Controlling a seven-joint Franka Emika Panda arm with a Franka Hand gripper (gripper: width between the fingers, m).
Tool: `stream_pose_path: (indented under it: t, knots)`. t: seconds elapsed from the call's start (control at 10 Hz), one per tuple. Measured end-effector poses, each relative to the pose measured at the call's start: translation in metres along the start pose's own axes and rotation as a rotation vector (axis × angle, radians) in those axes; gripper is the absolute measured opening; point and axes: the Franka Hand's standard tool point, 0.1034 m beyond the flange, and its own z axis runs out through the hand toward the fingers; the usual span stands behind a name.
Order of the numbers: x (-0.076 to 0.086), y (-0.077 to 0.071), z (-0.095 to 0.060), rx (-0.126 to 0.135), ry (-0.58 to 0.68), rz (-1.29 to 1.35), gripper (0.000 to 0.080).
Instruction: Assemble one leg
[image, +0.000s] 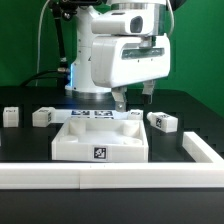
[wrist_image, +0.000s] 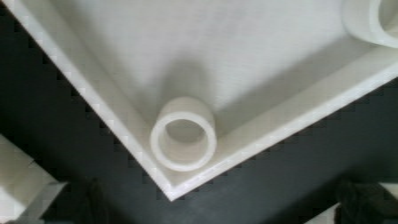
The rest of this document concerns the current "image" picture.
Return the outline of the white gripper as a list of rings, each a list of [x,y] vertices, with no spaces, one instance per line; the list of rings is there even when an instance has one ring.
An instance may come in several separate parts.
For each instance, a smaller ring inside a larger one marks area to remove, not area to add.
[[[157,36],[152,48],[140,47],[141,37],[98,36],[91,53],[91,78],[96,86],[113,88],[115,109],[126,111],[126,88],[143,83],[142,94],[153,101],[156,81],[170,71],[170,42],[166,35]]]

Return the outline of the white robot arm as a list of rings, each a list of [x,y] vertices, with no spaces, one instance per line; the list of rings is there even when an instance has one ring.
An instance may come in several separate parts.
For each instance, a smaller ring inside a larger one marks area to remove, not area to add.
[[[71,66],[71,94],[101,101],[112,97],[115,109],[126,110],[126,91],[141,83],[153,95],[155,81],[170,71],[170,32],[165,15],[170,0],[106,0],[98,12],[90,1],[77,9],[77,58]]]

